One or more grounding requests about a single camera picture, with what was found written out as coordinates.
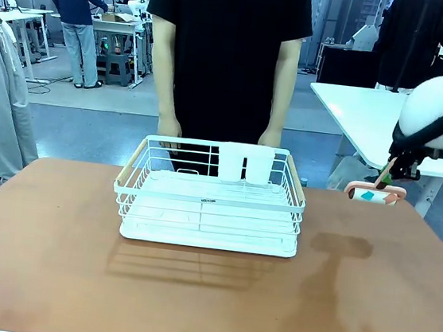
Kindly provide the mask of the person's right hand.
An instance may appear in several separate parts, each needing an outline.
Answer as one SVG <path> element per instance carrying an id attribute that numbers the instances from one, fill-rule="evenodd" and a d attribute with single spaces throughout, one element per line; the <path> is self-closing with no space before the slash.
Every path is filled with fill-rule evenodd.
<path id="1" fill-rule="evenodd" d="M 182 136 L 181 125 L 178 123 L 178 120 L 173 115 L 159 116 L 157 132 L 158 135 L 160 135 L 161 137 L 179 138 Z M 177 150 L 179 150 L 179 143 L 177 141 L 174 142 L 164 141 L 160 142 L 160 145 L 169 150 L 173 154 L 175 154 Z"/>

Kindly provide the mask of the person's left hand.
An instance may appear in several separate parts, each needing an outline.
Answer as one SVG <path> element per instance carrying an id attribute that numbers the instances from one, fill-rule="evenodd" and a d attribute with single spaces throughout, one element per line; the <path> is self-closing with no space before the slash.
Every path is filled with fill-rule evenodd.
<path id="1" fill-rule="evenodd" d="M 260 146 L 271 146 L 272 148 L 279 148 L 282 141 L 282 130 L 267 128 L 258 141 Z"/>

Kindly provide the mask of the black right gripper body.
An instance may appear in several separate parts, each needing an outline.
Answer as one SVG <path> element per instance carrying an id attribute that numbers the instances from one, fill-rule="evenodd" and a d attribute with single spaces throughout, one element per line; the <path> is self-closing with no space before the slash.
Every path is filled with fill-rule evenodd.
<path id="1" fill-rule="evenodd" d="M 418 166 L 423 162 L 424 148 L 406 149 L 397 143 L 392 143 L 389 152 L 390 160 L 396 159 L 391 169 L 400 171 L 398 180 L 418 181 L 422 177 Z"/>

